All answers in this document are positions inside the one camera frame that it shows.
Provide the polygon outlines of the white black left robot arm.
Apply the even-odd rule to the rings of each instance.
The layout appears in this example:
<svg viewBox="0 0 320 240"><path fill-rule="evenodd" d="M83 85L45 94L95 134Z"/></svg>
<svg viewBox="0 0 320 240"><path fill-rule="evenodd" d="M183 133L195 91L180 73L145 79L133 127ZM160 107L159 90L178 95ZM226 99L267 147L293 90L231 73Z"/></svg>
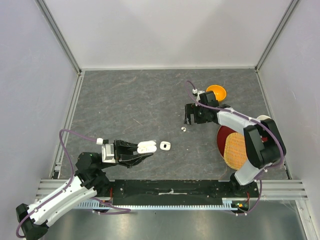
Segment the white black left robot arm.
<svg viewBox="0 0 320 240"><path fill-rule="evenodd" d="M35 203L22 203L16 208L18 238L38 240L56 220L79 203L106 196L111 182L103 169L116 165L132 168L157 151L154 140L136 144L123 140L109 143L107 139L97 138L95 142L101 146L101 153L81 153L77 169L71 171L71 177L63 185Z"/></svg>

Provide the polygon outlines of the white oval case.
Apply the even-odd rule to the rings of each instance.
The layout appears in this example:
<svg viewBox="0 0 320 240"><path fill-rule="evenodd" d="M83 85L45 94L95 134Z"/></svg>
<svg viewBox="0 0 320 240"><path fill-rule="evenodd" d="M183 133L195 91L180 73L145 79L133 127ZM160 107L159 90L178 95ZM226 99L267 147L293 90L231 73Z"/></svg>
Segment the white oval case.
<svg viewBox="0 0 320 240"><path fill-rule="evenodd" d="M141 141L137 145L139 154L153 154L157 151L157 143L154 140Z"/></svg>

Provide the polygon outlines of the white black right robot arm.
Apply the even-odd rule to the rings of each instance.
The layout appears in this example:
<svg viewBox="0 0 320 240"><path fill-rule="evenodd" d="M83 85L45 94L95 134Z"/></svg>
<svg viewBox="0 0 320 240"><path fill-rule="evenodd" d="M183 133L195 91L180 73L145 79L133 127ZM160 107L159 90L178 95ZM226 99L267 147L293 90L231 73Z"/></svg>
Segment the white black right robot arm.
<svg viewBox="0 0 320 240"><path fill-rule="evenodd" d="M185 124L190 125L193 116L196 124L216 123L244 137L247 160L230 177L229 191L233 196L242 196L260 172L284 160L287 150L273 119L259 120L227 104L220 105L212 91L194 88L188 94L194 102L185 105Z"/></svg>

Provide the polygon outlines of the white earbud charging case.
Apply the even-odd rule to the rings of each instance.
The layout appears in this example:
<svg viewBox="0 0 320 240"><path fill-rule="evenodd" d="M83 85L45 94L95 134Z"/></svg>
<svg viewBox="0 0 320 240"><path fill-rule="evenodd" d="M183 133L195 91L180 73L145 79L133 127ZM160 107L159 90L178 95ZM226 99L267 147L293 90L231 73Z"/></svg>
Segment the white earbud charging case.
<svg viewBox="0 0 320 240"><path fill-rule="evenodd" d="M159 148L163 151L169 151L171 149L171 143L168 141L161 141Z"/></svg>

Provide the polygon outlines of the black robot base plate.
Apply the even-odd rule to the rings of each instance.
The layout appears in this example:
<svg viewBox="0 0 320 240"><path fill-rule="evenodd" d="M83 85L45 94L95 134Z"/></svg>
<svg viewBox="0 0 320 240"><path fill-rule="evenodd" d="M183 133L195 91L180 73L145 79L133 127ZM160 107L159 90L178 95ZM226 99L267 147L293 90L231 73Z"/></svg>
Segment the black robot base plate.
<svg viewBox="0 0 320 240"><path fill-rule="evenodd" d="M230 181L218 180L129 180L82 183L92 187L97 197L112 197L115 204L218 204L223 198L259 196L256 182L236 186Z"/></svg>

